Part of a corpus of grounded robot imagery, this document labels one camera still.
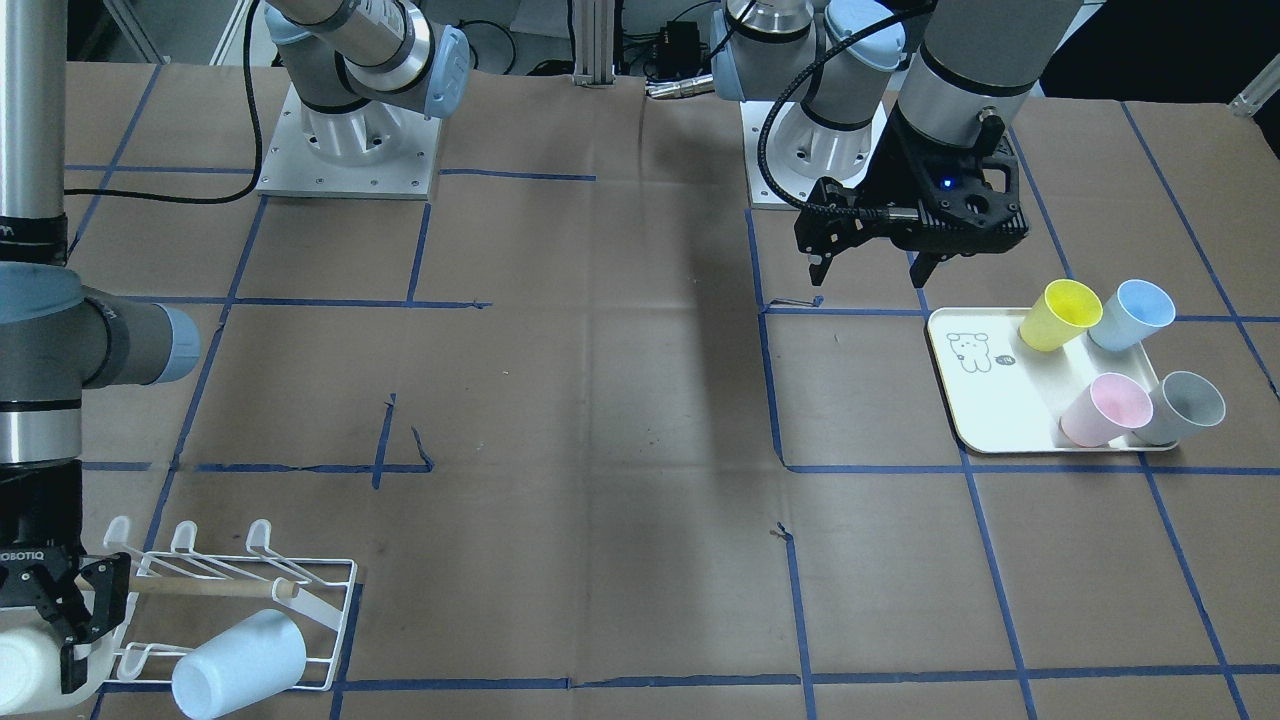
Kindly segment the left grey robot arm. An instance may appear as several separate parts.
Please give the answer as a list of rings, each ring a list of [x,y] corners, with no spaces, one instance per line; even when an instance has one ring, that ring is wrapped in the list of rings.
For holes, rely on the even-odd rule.
[[[914,252],[922,287],[951,258],[1028,234],[1011,120],[1078,1],[727,1],[718,96],[765,102],[751,165],[796,209],[814,286],[872,240]]]

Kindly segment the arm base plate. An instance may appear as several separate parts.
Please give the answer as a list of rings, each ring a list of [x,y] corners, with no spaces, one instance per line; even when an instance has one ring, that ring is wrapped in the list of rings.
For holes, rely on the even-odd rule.
[[[765,101],[739,104],[749,200],[754,209],[785,210],[788,205],[765,183],[756,158],[759,133],[771,106]],[[852,188],[865,178],[886,123],[883,104],[877,106],[869,126],[836,131],[814,123],[796,102],[786,102],[771,127],[767,145],[771,173],[796,199],[805,199],[820,177]]]
[[[346,114],[315,111],[291,87],[264,150],[257,191],[294,199],[428,201],[443,120],[369,102]]]

